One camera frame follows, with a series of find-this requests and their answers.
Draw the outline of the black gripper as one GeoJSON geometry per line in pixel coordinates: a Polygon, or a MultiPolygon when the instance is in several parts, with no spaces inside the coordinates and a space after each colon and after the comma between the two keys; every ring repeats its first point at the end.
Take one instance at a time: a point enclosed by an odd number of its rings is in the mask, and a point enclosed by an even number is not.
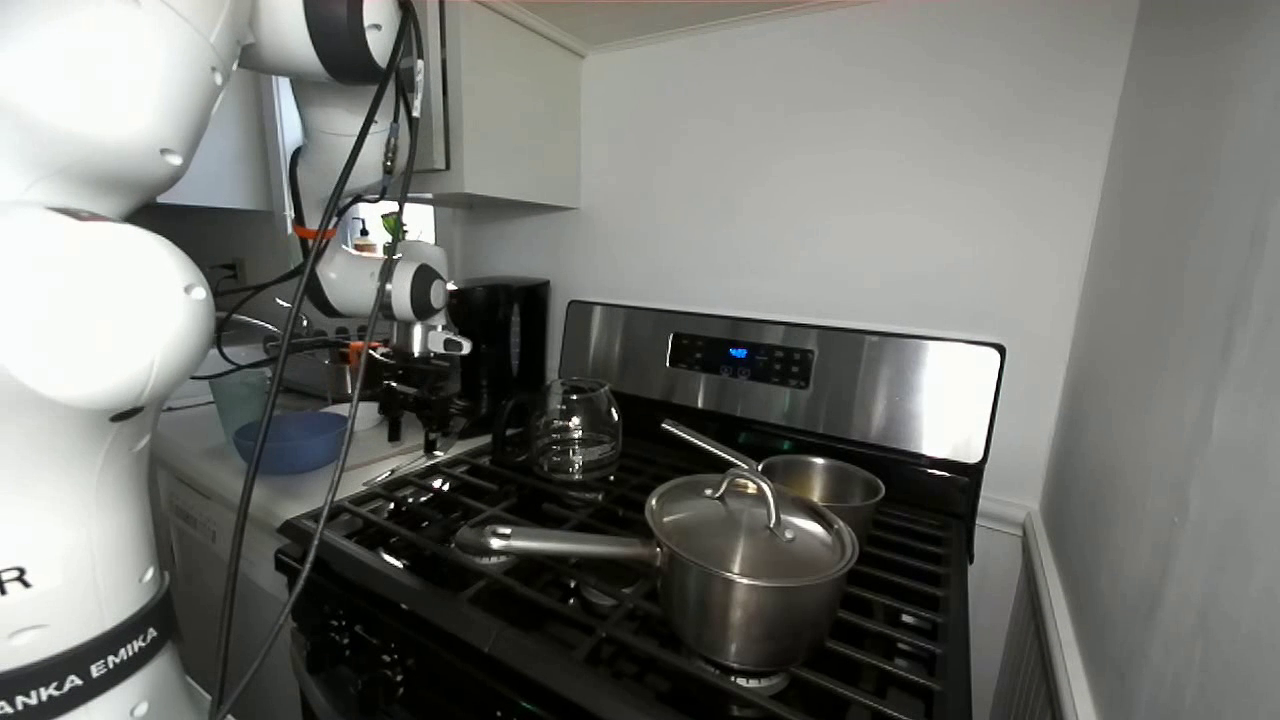
{"type": "Polygon", "coordinates": [[[375,354],[375,406],[389,441],[400,444],[419,427],[423,447],[451,447],[459,422],[459,359],[473,354],[444,321],[394,321],[389,345],[375,354]]]}

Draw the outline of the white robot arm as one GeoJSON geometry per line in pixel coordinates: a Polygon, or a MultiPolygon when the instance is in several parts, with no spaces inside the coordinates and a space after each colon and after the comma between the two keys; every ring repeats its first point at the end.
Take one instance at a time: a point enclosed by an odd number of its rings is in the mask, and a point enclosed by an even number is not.
{"type": "Polygon", "coordinates": [[[201,720],[150,538],[150,427],[205,274],[129,215],[236,72],[378,84],[411,0],[0,0],[0,720],[201,720]]]}

